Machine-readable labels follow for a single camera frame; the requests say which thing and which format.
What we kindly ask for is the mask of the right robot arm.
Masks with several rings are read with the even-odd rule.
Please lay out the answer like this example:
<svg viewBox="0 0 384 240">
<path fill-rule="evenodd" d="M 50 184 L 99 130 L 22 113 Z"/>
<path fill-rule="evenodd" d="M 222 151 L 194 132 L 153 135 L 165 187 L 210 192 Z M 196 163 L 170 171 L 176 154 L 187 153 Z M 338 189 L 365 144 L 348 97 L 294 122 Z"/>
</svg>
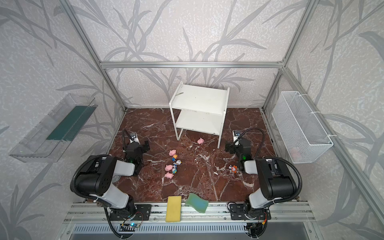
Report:
<svg viewBox="0 0 384 240">
<path fill-rule="evenodd" d="M 257 175 L 260 188 L 245 201 L 245 209 L 267 209 L 277 203 L 296 199 L 303 188 L 303 179 L 298 169 L 279 157 L 252 157 L 251 142 L 236 139 L 225 145 L 225 151 L 238 157 L 237 170 Z"/>
</svg>

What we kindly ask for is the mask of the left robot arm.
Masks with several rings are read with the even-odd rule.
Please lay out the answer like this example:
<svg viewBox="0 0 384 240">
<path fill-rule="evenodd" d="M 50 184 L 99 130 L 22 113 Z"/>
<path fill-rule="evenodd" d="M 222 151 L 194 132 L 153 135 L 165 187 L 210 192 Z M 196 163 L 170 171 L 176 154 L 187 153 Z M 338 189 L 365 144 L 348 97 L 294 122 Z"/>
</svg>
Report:
<svg viewBox="0 0 384 240">
<path fill-rule="evenodd" d="M 114 176 L 138 176 L 144 167 L 143 155 L 149 150 L 149 141 L 143 145 L 132 142 L 124 148 L 123 159 L 111 155 L 89 156 L 75 171 L 71 191 L 79 197 L 99 202 L 105 208 L 134 214 L 133 197 L 118 189 L 112 180 Z"/>
</svg>

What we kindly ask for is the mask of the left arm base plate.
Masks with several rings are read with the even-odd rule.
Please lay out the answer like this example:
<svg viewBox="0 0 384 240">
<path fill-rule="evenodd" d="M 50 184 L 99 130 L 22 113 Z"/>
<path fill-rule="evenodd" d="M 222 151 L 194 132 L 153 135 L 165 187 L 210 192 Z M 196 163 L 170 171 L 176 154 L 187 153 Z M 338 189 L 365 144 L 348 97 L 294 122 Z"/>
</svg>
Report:
<svg viewBox="0 0 384 240">
<path fill-rule="evenodd" d="M 131 210 L 111 209 L 109 218 L 111 221 L 148 221 L 151 214 L 152 205 L 138 204 Z"/>
</svg>

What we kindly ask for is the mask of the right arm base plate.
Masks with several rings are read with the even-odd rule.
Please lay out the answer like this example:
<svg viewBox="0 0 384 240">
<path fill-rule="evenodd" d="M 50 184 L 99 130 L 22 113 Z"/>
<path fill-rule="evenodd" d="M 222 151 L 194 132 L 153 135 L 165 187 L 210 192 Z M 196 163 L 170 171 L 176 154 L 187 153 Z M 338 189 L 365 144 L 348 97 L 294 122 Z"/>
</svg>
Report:
<svg viewBox="0 0 384 240">
<path fill-rule="evenodd" d="M 254 209 L 246 203 L 237 204 L 230 202 L 227 204 L 227 209 L 231 214 L 231 220 L 271 220 L 271 213 L 269 209 Z"/>
</svg>

